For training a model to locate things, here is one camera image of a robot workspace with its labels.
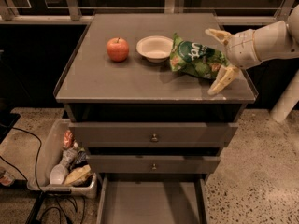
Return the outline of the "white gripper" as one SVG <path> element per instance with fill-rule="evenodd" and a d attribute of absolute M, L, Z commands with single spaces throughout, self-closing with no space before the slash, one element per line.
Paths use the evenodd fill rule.
<path fill-rule="evenodd" d="M 205 33 L 226 46 L 226 57 L 231 62 L 230 65 L 220 68 L 207 92 L 209 95 L 218 94 L 234 81 L 239 75 L 239 68 L 250 69 L 261 64 L 254 48 L 254 30 L 248 29 L 232 35 L 223 30 L 208 28 Z"/>

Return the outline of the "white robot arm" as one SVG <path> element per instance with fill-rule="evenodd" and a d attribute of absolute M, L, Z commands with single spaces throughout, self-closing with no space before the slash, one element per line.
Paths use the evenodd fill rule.
<path fill-rule="evenodd" d="M 208 90 L 215 95 L 228 86 L 240 70 L 246 70 L 273 59 L 299 57 L 299 5 L 286 21 L 277 21 L 257 30 L 248 29 L 232 35 L 228 32 L 206 29 L 224 46 L 229 61 L 227 68 L 221 67 L 216 80 Z"/>

